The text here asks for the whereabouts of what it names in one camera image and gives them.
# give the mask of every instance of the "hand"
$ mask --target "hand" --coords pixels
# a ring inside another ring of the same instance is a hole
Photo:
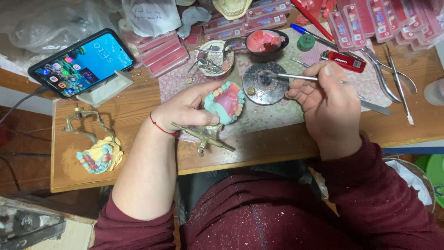
[[[159,127],[169,133],[174,133],[177,130],[171,125],[173,122],[181,126],[217,125],[219,123],[217,115],[199,110],[199,108],[203,106],[208,93],[223,84],[225,82],[217,81],[188,87],[157,107],[151,113],[151,118]]]
[[[334,62],[320,62],[306,69],[304,76],[318,76],[319,82],[295,80],[285,93],[304,110],[305,125],[316,141],[322,160],[354,154],[361,147],[359,119],[361,101],[342,68]]]

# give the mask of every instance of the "green roll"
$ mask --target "green roll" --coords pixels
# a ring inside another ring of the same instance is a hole
[[[297,48],[302,52],[310,51],[313,48],[315,41],[313,35],[304,34],[299,40],[297,40]]]

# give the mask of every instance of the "red string bracelet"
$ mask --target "red string bracelet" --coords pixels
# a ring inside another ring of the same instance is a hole
[[[156,125],[161,131],[163,131],[163,132],[165,132],[165,133],[167,133],[167,134],[170,134],[170,135],[172,135],[172,136],[176,136],[176,135],[179,134],[179,132],[177,132],[177,131],[174,132],[174,133],[168,133],[167,131],[165,131],[165,130],[163,130],[161,127],[159,127],[159,125],[157,125],[156,122],[153,121],[153,118],[151,118],[151,112],[150,112],[150,119],[151,119],[151,122],[153,122],[153,124]]]

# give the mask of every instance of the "maroon sweatshirt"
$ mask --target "maroon sweatshirt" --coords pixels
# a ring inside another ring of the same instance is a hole
[[[200,198],[180,230],[182,249],[444,249],[434,218],[417,192],[363,141],[354,155],[321,162],[329,199],[277,175],[234,175]],[[100,212],[94,250],[174,249],[172,209],[140,221],[110,198]]]

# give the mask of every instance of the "lighter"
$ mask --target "lighter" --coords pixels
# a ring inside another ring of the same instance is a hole
[[[322,52],[321,61],[335,61],[341,67],[357,73],[362,73],[367,65],[364,61],[356,60],[352,57],[329,50]]]

